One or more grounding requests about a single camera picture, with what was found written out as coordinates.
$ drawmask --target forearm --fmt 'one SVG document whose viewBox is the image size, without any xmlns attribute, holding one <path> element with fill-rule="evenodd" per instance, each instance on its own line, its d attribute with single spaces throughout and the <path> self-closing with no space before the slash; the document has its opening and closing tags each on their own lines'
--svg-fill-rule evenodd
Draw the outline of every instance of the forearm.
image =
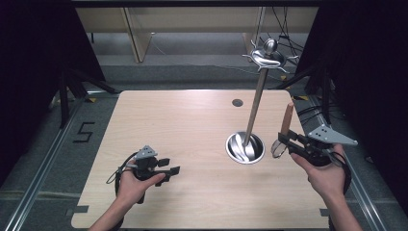
<svg viewBox="0 0 408 231">
<path fill-rule="evenodd" d="M 337 231 L 362 230 L 356 217 L 351 213 L 343 195 L 324 198 L 330 217 Z"/>
<path fill-rule="evenodd" d="M 121 200 L 116 199 L 109 209 L 100 217 L 89 229 L 92 230 L 109 230 L 113 228 L 126 213 L 132 208 Z"/>
</svg>

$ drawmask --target wire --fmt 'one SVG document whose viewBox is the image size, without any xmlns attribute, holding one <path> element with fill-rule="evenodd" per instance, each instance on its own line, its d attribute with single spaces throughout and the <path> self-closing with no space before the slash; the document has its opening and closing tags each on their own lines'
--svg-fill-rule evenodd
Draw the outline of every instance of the wire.
<svg viewBox="0 0 408 231">
<path fill-rule="evenodd" d="M 260 40 L 262 43 L 265 43 L 265 42 L 264 42 L 264 39 L 262 38 L 262 36 L 259 36 L 259 40 Z M 289 45 L 283 44 L 283 43 L 279 43 L 279 45 L 283 45 L 283 46 L 286 46 L 286 47 L 290 47 Z M 287 59 L 287 62 L 293 64 L 294 66 L 297 66 L 297 62 L 294 62 L 294 61 L 289 60 L 289 59 Z"/>
<path fill-rule="evenodd" d="M 126 161 L 123 162 L 123 164 L 117 168 L 117 170 L 109 177 L 109 179 L 106 181 L 106 184 L 111 184 L 113 181 L 117 181 L 119 179 L 117 179 L 117 177 L 120 178 L 120 175 L 123 172 L 123 168 L 126 167 L 126 164 L 130 161 L 130 159 L 132 159 L 134 156 L 136 156 L 136 154 L 138 154 L 138 152 L 133 153 L 132 155 L 130 155 Z"/>
<path fill-rule="evenodd" d="M 297 44 L 296 42 L 294 42 L 293 40 L 291 40 L 291 38 L 290 38 L 290 36 L 289 36 L 289 28 L 288 28 L 288 7 L 284 7 L 284 8 L 283 8 L 283 10 L 284 10 L 284 21 L 283 21 L 283 24 L 281 23 L 281 20 L 279 19 L 278 15 L 277 15 L 277 13 L 276 13 L 276 11 L 275 11 L 275 8 L 272 7 L 272 10 L 273 10 L 273 14 L 274 14 L 275 17 L 276 17 L 276 20 L 278 21 L 279 27 L 280 27 L 280 29 L 281 29 L 281 34 L 279 35 L 279 39 L 278 39 L 279 44 L 282 44 L 282 43 L 280 43 L 280 39 L 286 39 L 286 40 L 288 41 L 289 45 L 286 45 L 286 44 L 282 44 L 282 45 L 291 48 L 291 52 L 292 52 L 292 55 L 293 55 L 293 56 L 298 56 L 296 50 L 297 50 L 297 51 L 300 51 L 300 52 L 301 52 L 302 50 L 300 50 L 300 49 L 298 49 L 298 48 L 295 48 L 293 45 L 296 45 L 296 46 L 300 47 L 301 49 L 303 49 L 303 46 L 301 46 L 301 45 Z"/>
<path fill-rule="evenodd" d="M 310 108 L 307 108 L 307 109 L 303 109 L 303 110 L 299 111 L 299 112 L 297 113 L 297 115 L 298 115 L 298 116 L 302 116 L 303 114 L 312 112 L 312 111 L 317 110 L 317 109 L 319 109 L 319 108 L 321 108 L 321 106 L 314 106 L 314 107 L 310 107 Z"/>
<path fill-rule="evenodd" d="M 316 117 L 316 116 L 318 116 L 320 114 L 321 114 L 321 112 L 318 112 L 318 113 L 316 113 L 316 114 L 314 114 L 314 115 L 312 115 L 312 116 L 310 116 L 308 118 L 302 119 L 302 120 L 300 120 L 300 123 L 302 125 L 305 125 L 306 123 L 308 123 L 310 121 L 310 119 L 312 119 L 313 117 Z"/>
<path fill-rule="evenodd" d="M 333 156 L 340 162 L 340 159 L 336 157 L 336 156 L 339 156 L 343 160 L 342 164 L 345 164 L 345 157 L 342 154 L 340 154 L 339 152 L 335 152 L 335 151 L 332 151 L 330 154 L 334 154 Z"/>
<path fill-rule="evenodd" d="M 156 44 L 156 42 L 155 42 L 153 39 L 152 39 L 150 42 L 153 44 L 153 46 L 154 46 L 160 53 L 162 53 L 163 55 L 167 56 L 167 53 L 164 52 L 161 48 L 159 48 L 159 46 Z M 189 63 L 183 63 L 183 64 L 178 64 L 178 63 L 175 63 L 175 62 L 171 62 L 171 63 L 172 63 L 172 64 L 175 64 L 175 65 L 192 65 L 192 66 L 199 66 L 199 65 L 197 65 L 197 64 L 189 64 Z M 214 66 L 214 67 L 219 67 L 219 68 L 224 68 L 224 69 L 235 69 L 235 70 L 238 70 L 238 71 L 241 71 L 241 72 L 245 72 L 245 73 L 248 73 L 248 74 L 259 75 L 258 72 L 252 72 L 252 71 L 244 70 L 244 69 L 241 69 L 241 68 L 238 68 L 238 67 L 229 66 L 229 65 L 215 65 L 215 64 L 209 64 L 209 66 Z M 278 77 L 273 77 L 273 76 L 271 76 L 271 75 L 268 75 L 268 77 L 269 77 L 269 78 L 272 78 L 272 79 L 274 79 L 274 80 L 278 80 L 279 82 L 282 81 L 282 80 L 281 80 L 280 78 L 278 78 Z"/>
</svg>

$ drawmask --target metal rod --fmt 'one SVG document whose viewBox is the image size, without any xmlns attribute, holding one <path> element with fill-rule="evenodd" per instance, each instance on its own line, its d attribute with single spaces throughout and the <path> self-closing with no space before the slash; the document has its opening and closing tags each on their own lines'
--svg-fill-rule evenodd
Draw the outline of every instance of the metal rod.
<svg viewBox="0 0 408 231">
<path fill-rule="evenodd" d="M 249 138 L 251 137 L 252 134 L 252 128 L 254 126 L 256 114 L 258 113 L 258 107 L 261 101 L 262 92 L 264 91 L 265 82 L 267 81 L 267 76 L 268 69 L 261 68 L 261 74 L 258 80 L 258 86 L 256 87 L 254 102 L 252 103 L 251 116 L 249 117 L 248 127 L 246 128 L 243 146 L 247 146 L 249 144 Z"/>
<path fill-rule="evenodd" d="M 64 143 L 64 139 L 67 136 L 69 129 L 72 126 L 73 118 L 76 116 L 77 112 L 79 111 L 82 103 L 84 102 L 84 98 L 79 98 L 76 100 L 75 104 L 71 109 L 71 117 L 66 122 L 63 128 L 60 128 L 60 131 L 57 134 L 57 137 L 54 139 L 53 143 L 51 144 L 50 149 L 48 150 L 47 154 L 45 155 L 41 166 L 38 168 L 38 171 L 31 182 L 29 188 L 24 193 L 20 203 L 18 204 L 17 208 L 15 209 L 14 213 L 9 219 L 7 224 L 6 230 L 7 231 L 18 231 L 21 229 L 26 217 L 28 216 L 33 204 L 36 200 L 38 192 L 45 181 L 48 172 L 50 171 L 55 159 L 57 158 L 59 151 Z"/>
<path fill-rule="evenodd" d="M 325 121 L 322 115 L 318 115 L 317 118 L 319 118 L 320 124 L 327 124 L 327 121 Z M 382 217 L 380 217 L 377 207 L 372 202 L 371 197 L 369 196 L 366 189 L 364 188 L 363 183 L 353 166 L 354 165 L 353 160 L 350 158 L 347 158 L 347 154 L 345 152 L 344 154 L 345 154 L 345 157 L 348 162 L 348 166 L 350 167 L 350 171 L 351 171 L 352 180 L 351 180 L 350 187 L 353 190 L 353 194 L 356 197 L 360 205 L 360 208 L 363 210 L 363 213 L 366 216 L 367 222 L 369 223 L 371 230 L 387 231 L 388 227 L 385 224 Z"/>
</svg>

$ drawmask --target vertical pole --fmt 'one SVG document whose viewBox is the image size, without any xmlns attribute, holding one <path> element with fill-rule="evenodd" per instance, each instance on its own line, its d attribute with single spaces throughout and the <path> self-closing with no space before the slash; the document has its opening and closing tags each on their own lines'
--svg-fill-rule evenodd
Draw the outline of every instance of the vertical pole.
<svg viewBox="0 0 408 231">
<path fill-rule="evenodd" d="M 326 119 L 327 124 L 331 124 L 330 114 L 329 114 L 329 104 L 330 104 L 330 75 L 327 68 L 324 70 L 324 75 L 322 79 L 322 105 L 321 110 L 324 119 Z"/>
<path fill-rule="evenodd" d="M 252 103 L 251 116 L 249 117 L 248 127 L 246 128 L 243 146 L 247 146 L 249 144 L 249 138 L 252 134 L 252 128 L 254 126 L 256 114 L 258 113 L 258 107 L 261 101 L 262 92 L 264 91 L 265 82 L 267 81 L 267 76 L 268 69 L 261 68 L 261 74 L 258 80 L 258 86 L 256 87 L 254 102 Z"/>
<path fill-rule="evenodd" d="M 63 128 L 69 119 L 69 106 L 68 106 L 68 92 L 66 90 L 66 77 L 64 70 L 60 76 L 59 88 L 60 88 L 60 100 L 61 100 L 61 125 Z"/>
</svg>

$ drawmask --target aluminum rail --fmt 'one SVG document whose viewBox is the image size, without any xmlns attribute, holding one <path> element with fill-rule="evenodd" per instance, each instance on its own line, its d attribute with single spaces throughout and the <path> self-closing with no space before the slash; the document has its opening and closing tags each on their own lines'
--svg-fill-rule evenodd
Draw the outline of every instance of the aluminum rail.
<svg viewBox="0 0 408 231">
<path fill-rule="evenodd" d="M 162 7 L 339 7 L 351 0 L 32 0 L 42 6 L 75 8 L 162 8 Z"/>
<path fill-rule="evenodd" d="M 41 166 L 39 167 L 33 181 L 31 182 L 30 186 L 28 187 L 27 191 L 24 193 L 20 203 L 18 204 L 17 208 L 13 212 L 12 216 L 9 219 L 9 222 L 6 226 L 7 231 L 17 231 L 21 229 L 26 217 L 30 213 L 31 208 L 33 207 L 34 202 L 36 201 L 36 197 L 38 192 L 46 179 L 48 172 L 50 171 L 51 167 L 55 159 L 58 156 L 58 153 L 61 149 L 61 146 L 64 142 L 67 132 L 72 126 L 72 121 L 79 111 L 80 107 L 82 106 L 85 98 L 77 98 L 74 102 L 74 105 L 71 109 L 71 117 L 69 118 L 66 125 L 60 129 L 56 138 L 54 139 L 53 143 L 51 144 L 50 149 L 48 150 L 47 154 L 45 155 Z"/>
<path fill-rule="evenodd" d="M 317 106 L 319 103 L 317 99 L 314 96 L 310 96 L 310 102 L 312 106 Z M 318 121 L 321 124 L 325 124 L 326 126 L 332 128 L 331 125 L 327 125 L 327 122 L 325 121 L 324 117 L 319 114 L 317 115 Z M 384 222 L 384 220 L 380 217 L 378 213 L 378 209 L 375 206 L 375 204 L 372 202 L 369 194 L 367 193 L 366 189 L 363 186 L 363 183 L 360 179 L 360 177 L 357 175 L 356 170 L 353 166 L 353 161 L 349 158 L 347 158 L 348 166 L 351 171 L 351 189 L 354 192 L 354 195 L 364 213 L 366 216 L 367 222 L 370 225 L 371 230 L 373 231 L 386 231 L 387 226 Z"/>
</svg>

